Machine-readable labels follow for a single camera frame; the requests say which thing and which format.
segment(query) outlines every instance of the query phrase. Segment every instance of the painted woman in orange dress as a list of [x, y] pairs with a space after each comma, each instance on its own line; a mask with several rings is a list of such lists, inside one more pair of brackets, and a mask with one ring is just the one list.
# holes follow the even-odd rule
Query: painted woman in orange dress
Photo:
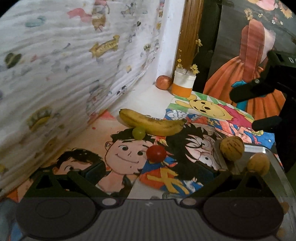
[[285, 102], [282, 92], [275, 90], [238, 104], [230, 100], [229, 92], [260, 77], [267, 62], [267, 52], [274, 49], [274, 30], [281, 29], [285, 22], [280, 17], [292, 20], [292, 12], [278, 0], [248, 1], [256, 10], [246, 8], [244, 11], [249, 24], [242, 30], [239, 56], [229, 60], [209, 78], [203, 93], [232, 104], [258, 120], [279, 114]]

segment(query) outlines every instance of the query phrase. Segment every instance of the banana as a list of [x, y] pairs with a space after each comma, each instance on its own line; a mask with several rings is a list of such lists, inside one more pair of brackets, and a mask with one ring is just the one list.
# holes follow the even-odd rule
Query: banana
[[119, 111], [119, 116], [131, 127], [142, 126], [145, 128], [147, 134], [162, 137], [172, 136], [179, 133], [186, 123], [186, 119], [156, 120], [130, 109], [121, 109]]

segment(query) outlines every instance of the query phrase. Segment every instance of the printed cloth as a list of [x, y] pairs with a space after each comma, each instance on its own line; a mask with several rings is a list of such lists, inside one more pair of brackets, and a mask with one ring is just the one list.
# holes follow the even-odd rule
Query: printed cloth
[[145, 73], [165, 0], [21, 0], [0, 19], [0, 196]]

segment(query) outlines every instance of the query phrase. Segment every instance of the orange liquid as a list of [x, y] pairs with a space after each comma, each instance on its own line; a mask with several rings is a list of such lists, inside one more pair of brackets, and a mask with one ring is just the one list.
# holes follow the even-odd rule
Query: orange liquid
[[172, 94], [183, 98], [188, 98], [191, 95], [192, 88], [184, 88], [176, 84], [172, 84]]

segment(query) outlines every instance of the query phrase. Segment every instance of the orange dress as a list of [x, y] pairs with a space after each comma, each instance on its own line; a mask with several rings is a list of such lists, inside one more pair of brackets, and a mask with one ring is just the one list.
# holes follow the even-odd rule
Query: orange dress
[[[235, 82], [246, 83], [259, 78], [263, 69], [259, 66], [264, 47], [264, 26], [260, 21], [252, 19], [242, 30], [239, 56], [229, 60], [207, 81], [204, 94], [222, 100], [233, 106], [229, 92]], [[278, 115], [284, 105], [282, 92], [275, 90], [265, 97], [250, 99], [245, 109], [255, 120]]]

